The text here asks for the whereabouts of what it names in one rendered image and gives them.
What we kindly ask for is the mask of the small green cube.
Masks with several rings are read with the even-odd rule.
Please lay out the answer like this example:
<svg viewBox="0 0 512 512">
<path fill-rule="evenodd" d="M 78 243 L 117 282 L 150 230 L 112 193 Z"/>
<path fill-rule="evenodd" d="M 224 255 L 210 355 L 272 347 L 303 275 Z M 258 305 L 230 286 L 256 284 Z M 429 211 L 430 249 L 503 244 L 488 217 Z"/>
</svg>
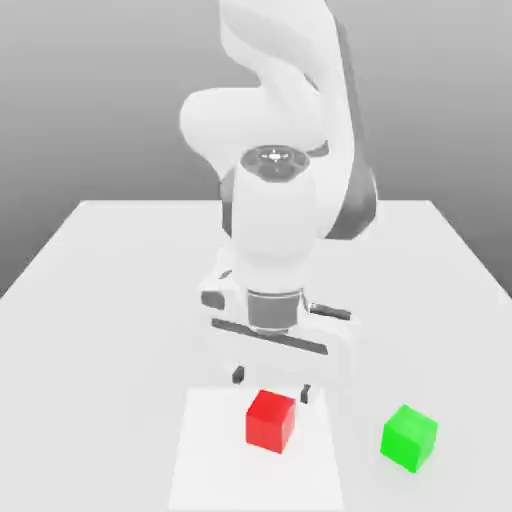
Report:
<svg viewBox="0 0 512 512">
<path fill-rule="evenodd" d="M 386 421 L 380 453 L 411 473 L 416 473 L 431 455 L 438 423 L 404 404 Z"/>
</svg>

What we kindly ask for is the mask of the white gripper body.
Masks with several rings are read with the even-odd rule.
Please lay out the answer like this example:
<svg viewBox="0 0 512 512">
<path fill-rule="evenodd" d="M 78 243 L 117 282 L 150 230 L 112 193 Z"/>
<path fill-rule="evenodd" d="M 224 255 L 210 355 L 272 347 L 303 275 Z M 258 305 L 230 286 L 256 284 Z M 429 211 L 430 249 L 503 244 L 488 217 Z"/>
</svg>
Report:
<svg viewBox="0 0 512 512">
<path fill-rule="evenodd" d="M 357 328 L 332 317 L 306 314 L 288 333 L 271 335 L 206 316 L 197 341 L 228 373 L 243 367 L 256 382 L 275 377 L 294 386 L 341 387 L 357 372 Z"/>
</svg>

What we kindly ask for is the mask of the small red cube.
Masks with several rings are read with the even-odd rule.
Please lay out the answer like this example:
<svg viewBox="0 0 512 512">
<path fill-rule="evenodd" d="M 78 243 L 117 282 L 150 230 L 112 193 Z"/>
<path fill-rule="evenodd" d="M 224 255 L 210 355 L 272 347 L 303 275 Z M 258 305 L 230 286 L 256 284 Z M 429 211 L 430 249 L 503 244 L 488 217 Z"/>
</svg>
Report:
<svg viewBox="0 0 512 512">
<path fill-rule="evenodd" d="M 295 427 L 296 400 L 260 390 L 246 411 L 248 444 L 282 454 Z"/>
</svg>

